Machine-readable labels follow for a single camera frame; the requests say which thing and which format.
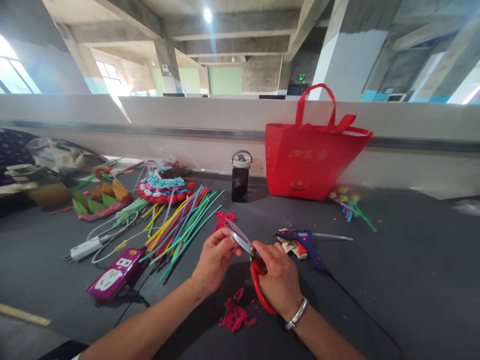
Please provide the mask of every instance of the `tabletop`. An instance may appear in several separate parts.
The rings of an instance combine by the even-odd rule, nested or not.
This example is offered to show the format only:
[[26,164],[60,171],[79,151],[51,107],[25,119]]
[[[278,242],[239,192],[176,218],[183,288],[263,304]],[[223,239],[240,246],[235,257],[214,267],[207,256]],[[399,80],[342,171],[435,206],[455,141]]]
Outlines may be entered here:
[[[137,176],[124,174],[119,179],[131,189]],[[228,176],[202,173],[198,183],[226,190],[216,204],[225,213],[235,212],[236,224],[251,240],[273,244],[272,233],[285,227],[354,239],[316,240],[336,281],[316,272],[309,260],[294,261],[305,297],[367,358],[397,359],[399,351],[355,301],[391,334],[407,359],[471,359],[480,354],[476,341],[480,334],[477,217],[454,211],[449,201],[410,189],[368,189],[361,208],[373,220],[378,230],[374,233],[359,219],[348,223],[333,202],[269,196],[263,179],[251,178],[247,203],[231,202]],[[126,299],[95,307],[85,288],[114,259],[95,266],[90,257],[79,263],[63,258],[101,222],[80,221],[72,211],[50,214],[35,207],[0,222],[0,303],[51,319],[51,329],[91,343],[145,306]],[[135,289],[150,304],[192,274],[215,223],[213,217],[199,231],[166,284],[159,282],[162,269],[148,267],[143,272]],[[130,229],[125,238],[141,227]],[[141,247],[145,240],[139,236],[129,246]],[[258,321],[231,334],[219,327],[223,303],[242,287],[241,304]],[[158,357],[189,359],[201,352],[211,359],[313,358],[293,332],[283,330],[284,323],[277,316],[263,310],[257,300],[252,303],[255,298],[249,258],[235,257],[218,291],[194,310]]]

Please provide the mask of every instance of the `red tote bag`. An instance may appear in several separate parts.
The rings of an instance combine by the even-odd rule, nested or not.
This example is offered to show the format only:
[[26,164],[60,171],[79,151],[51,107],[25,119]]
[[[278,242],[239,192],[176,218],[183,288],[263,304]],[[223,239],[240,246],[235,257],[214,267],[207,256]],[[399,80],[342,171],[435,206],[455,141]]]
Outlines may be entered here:
[[[327,126],[302,124],[305,97],[324,88],[333,101]],[[325,84],[310,86],[298,101],[295,125],[265,126],[266,179],[271,195],[323,201],[340,175],[369,142],[373,132],[350,125],[345,115],[335,125],[335,97]]]

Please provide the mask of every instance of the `hot glue gun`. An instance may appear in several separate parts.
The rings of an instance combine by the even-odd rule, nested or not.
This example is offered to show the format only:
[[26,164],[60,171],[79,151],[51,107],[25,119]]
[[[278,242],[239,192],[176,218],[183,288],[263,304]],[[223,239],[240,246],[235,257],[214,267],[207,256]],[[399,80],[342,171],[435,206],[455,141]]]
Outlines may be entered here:
[[274,233],[273,236],[285,239],[287,241],[298,242],[310,255],[309,257],[313,263],[313,266],[320,271],[326,271],[327,267],[317,252],[314,237],[353,241],[351,237],[311,232],[310,230],[283,230]]

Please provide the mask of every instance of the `hand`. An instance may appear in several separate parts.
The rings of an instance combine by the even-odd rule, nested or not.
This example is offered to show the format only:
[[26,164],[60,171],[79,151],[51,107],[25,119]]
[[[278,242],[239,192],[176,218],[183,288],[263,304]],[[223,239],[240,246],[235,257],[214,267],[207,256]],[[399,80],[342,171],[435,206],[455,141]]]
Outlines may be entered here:
[[203,244],[192,280],[206,291],[206,295],[210,295],[222,283],[233,254],[241,256],[243,252],[226,228],[218,229]]
[[261,290],[270,305],[289,322],[303,302],[297,267],[279,242],[265,245],[254,241],[252,245],[268,270],[265,276],[258,276]]

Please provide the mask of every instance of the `scissor blade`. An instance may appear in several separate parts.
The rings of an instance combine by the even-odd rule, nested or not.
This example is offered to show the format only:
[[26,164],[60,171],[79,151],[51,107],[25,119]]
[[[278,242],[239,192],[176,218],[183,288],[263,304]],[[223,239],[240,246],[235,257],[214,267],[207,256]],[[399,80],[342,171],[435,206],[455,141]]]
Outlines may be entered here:
[[226,219],[227,226],[226,229],[230,233],[231,237],[235,239],[235,241],[250,255],[253,255],[254,252],[250,250],[250,246],[252,243],[250,242],[249,238],[239,229],[237,225],[235,225],[230,220]]

